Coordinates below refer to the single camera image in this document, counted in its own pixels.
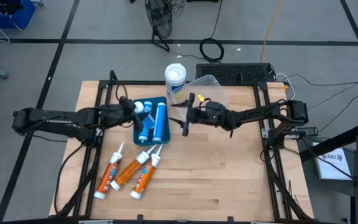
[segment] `concrete floor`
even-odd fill
[[[0,44],[0,69],[11,75],[7,80],[0,80],[0,201],[23,143],[23,138],[11,129],[12,112],[36,106],[75,2],[77,0],[44,0],[45,6],[37,7],[28,28],[5,30],[15,44]],[[346,2],[358,25],[358,0]],[[276,3],[273,0],[224,1],[214,38],[263,40]],[[169,39],[209,37],[218,7],[219,4],[212,2],[186,4],[184,13],[173,18]],[[154,45],[143,44],[142,40],[150,39],[150,34],[142,0],[134,4],[129,1],[80,0],[67,39],[134,41],[133,44],[65,44],[44,108],[73,110],[81,82],[107,79],[110,69],[114,69],[120,80],[163,80],[163,71],[168,64],[182,63],[187,69],[188,80],[194,80],[196,64],[205,61],[177,58]],[[26,43],[28,39],[37,39],[38,44]],[[268,45],[264,61],[270,62],[276,73],[301,74],[314,83],[358,80],[358,44],[326,44],[327,41],[358,41],[340,0],[283,0],[269,39],[314,42]],[[208,52],[216,53],[214,46],[206,47]],[[258,62],[262,49],[261,45],[246,43],[224,47],[224,63]],[[200,55],[198,44],[175,44],[171,48],[183,54]],[[298,77],[293,77],[291,82],[296,89],[295,99],[308,106],[345,88],[310,86]],[[311,110],[308,126],[322,128],[357,94],[358,85]],[[320,135],[331,137],[355,125],[358,125],[358,99]],[[64,148],[64,143],[31,141],[5,221],[48,215]],[[316,218],[340,223],[341,218],[349,216],[348,196],[314,186],[309,186],[309,191]]]

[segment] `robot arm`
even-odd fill
[[[214,127],[221,127],[226,131],[233,131],[242,124],[260,121],[264,119],[277,119],[281,124],[274,129],[269,129],[266,133],[266,139],[272,146],[283,144],[284,137],[294,127],[302,126],[308,122],[308,113],[306,104],[295,100],[280,100],[260,108],[254,108],[245,111],[228,110],[225,106],[210,99],[205,106],[193,107],[195,94],[190,93],[189,100],[172,105],[174,107],[187,107],[186,121],[180,121],[170,118],[172,121],[180,124],[183,128],[183,136],[188,135],[190,123],[205,124]],[[281,110],[286,110],[287,114],[281,114]]]
[[[121,97],[119,104],[83,108],[77,112],[26,108],[13,113],[12,128],[20,135],[45,131],[77,138],[82,143],[92,145],[97,128],[104,130],[133,121],[135,128],[141,130],[142,119],[147,113],[136,114],[135,108],[134,102],[126,97]]]

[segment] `blue plastic tray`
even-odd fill
[[[11,0],[11,1],[20,1],[23,9],[18,10],[15,14],[12,15],[0,15],[0,28],[8,29],[17,29],[14,25],[16,24],[20,29],[25,29],[29,24],[32,15],[35,11],[35,6],[31,0]]]
[[[150,101],[153,103],[153,107],[152,107],[152,117],[155,119],[155,114],[157,113],[157,104],[158,103],[165,103],[167,104],[167,99],[163,96],[161,97],[154,97],[154,98],[145,98],[145,99],[137,99],[134,100],[134,102],[139,101],[139,102],[146,102],[146,101]],[[161,144],[161,143],[168,143],[169,140],[171,139],[171,134],[169,132],[169,122],[168,122],[168,108],[167,110],[165,110],[165,120],[164,120],[164,130],[162,133],[162,141],[153,141],[153,132],[154,129],[150,129],[149,130],[149,140],[146,142],[141,143],[137,138],[139,137],[140,131],[136,131],[134,128],[134,143],[138,146],[151,146],[154,144]]]

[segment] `wooden table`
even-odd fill
[[[94,106],[97,88],[98,82],[82,83],[77,110]],[[126,88],[130,99],[166,95],[163,85],[127,85]],[[230,100],[229,109],[241,111],[255,107],[252,87],[224,86],[224,90]],[[285,98],[282,83],[268,83],[268,93],[272,102]],[[111,99],[111,103],[117,103],[115,97]],[[168,107],[168,115],[180,118],[176,108]],[[224,221],[233,216],[235,221],[274,221],[267,171],[259,159],[262,140],[258,122],[243,124],[234,131],[232,139],[229,132],[221,128],[199,124],[191,125],[188,137],[183,137],[182,129],[172,121],[170,131],[171,140],[163,147],[159,167],[142,199],[129,196],[140,175],[138,172],[120,191],[111,189],[104,200],[94,198],[91,218],[133,220],[138,214],[143,214],[145,220]],[[106,131],[97,184],[122,141],[125,141],[125,146],[121,170],[141,151],[149,148],[136,146],[132,133],[132,128],[122,127]],[[64,158],[78,146],[76,139],[69,139]],[[298,150],[295,140],[286,140],[285,146]],[[58,193],[60,209],[78,186],[84,151],[75,154],[62,172]],[[282,151],[281,157],[287,188],[291,180],[294,198],[306,214],[313,217],[299,155]],[[84,213],[87,194],[86,189],[80,214]],[[279,193],[277,198],[281,217],[285,217]]]

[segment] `white cylindrical container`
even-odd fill
[[[186,83],[186,69],[179,63],[168,65],[165,69],[165,86],[167,95],[171,97],[172,90],[182,88]]]

